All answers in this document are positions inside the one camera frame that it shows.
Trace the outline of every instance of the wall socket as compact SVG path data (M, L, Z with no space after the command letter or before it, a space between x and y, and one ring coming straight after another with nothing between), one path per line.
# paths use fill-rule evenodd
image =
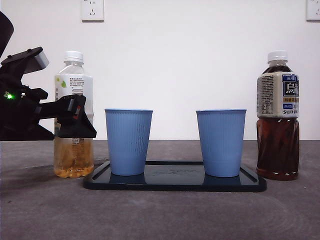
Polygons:
M82 22L103 22L104 0L81 0Z
M320 21L320 0L306 0L306 20Z

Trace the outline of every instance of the tray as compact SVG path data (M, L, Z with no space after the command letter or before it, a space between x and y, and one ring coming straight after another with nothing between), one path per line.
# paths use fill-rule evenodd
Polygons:
M267 182L243 164L235 177L205 174L203 161L146 161L144 173L119 176L111 173L110 161L83 179L92 190L262 192Z

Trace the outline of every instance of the blue cup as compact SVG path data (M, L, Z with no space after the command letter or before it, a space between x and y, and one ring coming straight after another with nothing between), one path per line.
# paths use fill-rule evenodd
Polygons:
M110 169L133 176L145 170L152 110L105 109Z
M240 173L246 109L196 111L206 174L235 177Z

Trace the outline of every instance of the bottle label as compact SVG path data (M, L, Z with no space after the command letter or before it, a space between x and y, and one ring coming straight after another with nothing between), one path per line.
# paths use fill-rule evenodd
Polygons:
M93 115L92 77L84 74L57 74L54 77L55 100L66 95L78 94L86 97L84 111L88 116Z
M299 77L293 72L272 72L257 80L256 113L262 118L299 116Z

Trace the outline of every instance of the gray table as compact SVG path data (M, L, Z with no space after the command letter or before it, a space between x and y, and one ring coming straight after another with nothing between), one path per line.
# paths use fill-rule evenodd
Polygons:
M108 158L94 141L95 162ZM320 141L301 141L299 178L241 192L107 191L53 174L53 142L1 143L1 240L319 240ZM200 160L196 140L150 141L149 160ZM242 162L257 164L256 141Z

